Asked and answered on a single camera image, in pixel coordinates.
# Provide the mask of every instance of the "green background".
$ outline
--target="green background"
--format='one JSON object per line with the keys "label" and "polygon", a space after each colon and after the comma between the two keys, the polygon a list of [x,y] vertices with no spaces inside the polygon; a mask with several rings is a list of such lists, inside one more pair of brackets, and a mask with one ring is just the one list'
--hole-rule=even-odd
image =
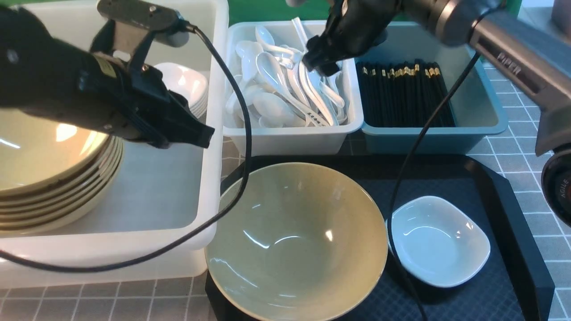
{"label": "green background", "polygon": [[[4,5],[29,2],[49,2],[51,0],[0,0]],[[508,10],[517,15],[522,0],[508,0]],[[300,8],[291,8],[285,0],[228,0],[230,24],[243,21],[278,21],[300,17],[302,20],[325,20],[328,4],[325,0],[309,0]]]}

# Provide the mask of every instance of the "ceramic bowl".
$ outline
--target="ceramic bowl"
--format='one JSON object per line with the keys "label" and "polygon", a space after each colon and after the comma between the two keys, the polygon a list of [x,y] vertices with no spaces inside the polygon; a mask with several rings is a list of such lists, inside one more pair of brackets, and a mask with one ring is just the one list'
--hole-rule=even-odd
{"label": "ceramic bowl", "polygon": [[61,200],[62,196],[68,194],[69,191],[75,189],[79,185],[84,184],[84,182],[91,177],[94,172],[99,171],[103,166],[103,162],[112,156],[115,146],[119,143],[119,138],[109,137],[97,156],[89,161],[89,163],[75,175],[70,176],[67,179],[59,180],[31,193],[14,196],[0,196],[0,213],[5,210],[10,211],[13,208],[38,204],[45,201],[53,203]]}
{"label": "ceramic bowl", "polygon": [[[223,195],[234,198],[241,180]],[[282,163],[250,174],[206,248],[218,289],[259,320],[331,320],[374,288],[387,260],[379,208],[327,167]]]}
{"label": "ceramic bowl", "polygon": [[94,209],[104,198],[109,187],[119,174],[123,162],[123,143],[118,145],[112,163],[98,179],[89,186],[85,186],[82,196],[64,207],[49,214],[33,219],[25,219],[11,223],[0,223],[0,235],[31,234],[46,232],[60,228],[80,219]]}
{"label": "ceramic bowl", "polygon": [[482,229],[436,196],[417,198],[396,210],[392,235],[403,267],[435,287],[465,283],[490,255],[490,241]]}
{"label": "ceramic bowl", "polygon": [[155,66],[163,73],[163,83],[167,89],[183,96],[190,110],[203,109],[203,100],[208,97],[208,79],[200,72],[172,62]]}
{"label": "ceramic bowl", "polygon": [[28,218],[35,218],[45,214],[49,214],[64,206],[75,203],[83,197],[98,180],[104,178],[114,167],[122,150],[123,142],[120,139],[114,139],[113,144],[109,146],[108,157],[101,159],[95,166],[94,170],[86,171],[87,175],[83,181],[76,186],[66,184],[69,188],[65,192],[52,196],[40,202],[34,202],[23,206],[0,207],[0,227],[3,221],[14,221]]}
{"label": "ceramic bowl", "polygon": [[97,155],[106,134],[0,110],[0,196],[65,179]]}

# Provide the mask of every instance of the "black tray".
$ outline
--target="black tray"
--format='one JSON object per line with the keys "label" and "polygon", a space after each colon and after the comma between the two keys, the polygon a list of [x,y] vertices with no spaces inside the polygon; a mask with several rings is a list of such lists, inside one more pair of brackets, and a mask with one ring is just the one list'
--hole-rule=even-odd
{"label": "black tray", "polygon": [[[363,186],[381,212],[387,213],[402,161],[402,157],[381,155],[254,157],[253,170],[284,162],[327,166]],[[222,191],[241,175],[239,167],[223,181]],[[415,157],[395,208],[424,195],[440,196],[456,205],[482,228],[491,245],[488,262],[460,287],[443,290],[414,281],[430,320],[547,321],[555,285],[509,182],[466,156],[422,155]],[[255,320],[225,299],[210,274],[206,292],[218,321]],[[337,320],[420,320],[390,255],[372,293]]]}

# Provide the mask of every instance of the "robotic arm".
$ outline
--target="robotic arm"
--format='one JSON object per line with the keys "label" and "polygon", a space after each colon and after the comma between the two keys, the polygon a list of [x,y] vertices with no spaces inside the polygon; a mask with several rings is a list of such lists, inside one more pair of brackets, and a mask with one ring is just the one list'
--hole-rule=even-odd
{"label": "robotic arm", "polygon": [[[521,88],[541,109],[536,154],[554,151],[542,175],[544,195],[571,225],[571,47],[500,10],[500,0],[328,2],[324,33],[307,43],[309,69],[337,72],[335,62],[381,44],[388,24],[404,12],[443,44],[470,45]],[[100,1],[98,10],[108,22],[88,53],[52,38],[29,11],[0,6],[0,107],[158,148],[208,147],[214,129],[144,64],[153,41],[183,45],[188,24],[175,10],[139,0]],[[131,59],[114,58],[116,50]]]}
{"label": "robotic arm", "polygon": [[539,106],[536,155],[554,152],[543,170],[542,189],[554,212],[571,225],[571,47],[500,5],[499,0],[334,0],[325,31],[308,41],[303,62],[324,75],[337,72],[336,61],[382,43],[385,28],[400,12],[447,46],[471,46]]}

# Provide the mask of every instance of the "white square dish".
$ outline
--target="white square dish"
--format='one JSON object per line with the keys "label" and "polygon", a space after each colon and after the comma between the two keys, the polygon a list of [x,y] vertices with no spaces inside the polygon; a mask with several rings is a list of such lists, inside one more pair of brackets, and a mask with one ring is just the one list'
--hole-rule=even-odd
{"label": "white square dish", "polygon": [[490,255],[490,242],[482,229],[436,196],[417,198],[396,210],[392,235],[403,267],[435,287],[465,283]]}

